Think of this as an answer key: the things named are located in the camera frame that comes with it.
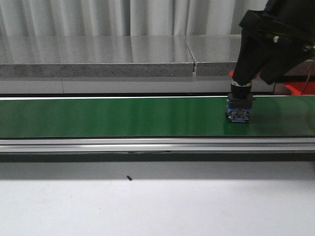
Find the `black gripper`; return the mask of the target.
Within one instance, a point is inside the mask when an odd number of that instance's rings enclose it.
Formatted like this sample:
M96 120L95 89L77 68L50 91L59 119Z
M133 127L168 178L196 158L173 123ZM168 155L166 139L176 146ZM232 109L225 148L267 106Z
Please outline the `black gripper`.
M258 74L270 85L315 55L313 0L269 0L264 10L248 10L239 26L241 48L232 79L241 86ZM305 44L277 42L278 36Z

